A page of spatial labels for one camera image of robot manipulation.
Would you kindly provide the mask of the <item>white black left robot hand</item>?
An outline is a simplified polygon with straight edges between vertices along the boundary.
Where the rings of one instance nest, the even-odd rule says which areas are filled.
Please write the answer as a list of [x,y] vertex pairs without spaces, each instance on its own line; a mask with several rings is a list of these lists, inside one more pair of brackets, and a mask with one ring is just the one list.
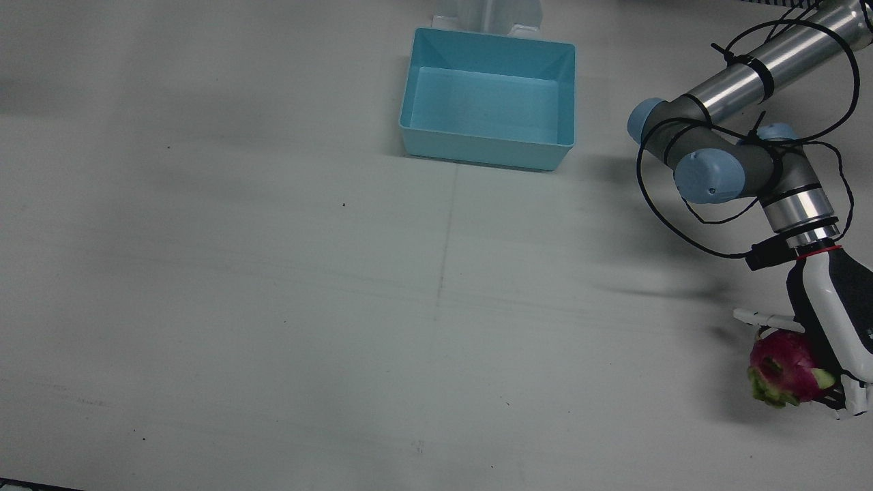
[[777,408],[818,403],[836,417],[871,411],[871,271],[839,245],[798,255],[786,279],[792,315],[734,310],[756,336],[752,395]]

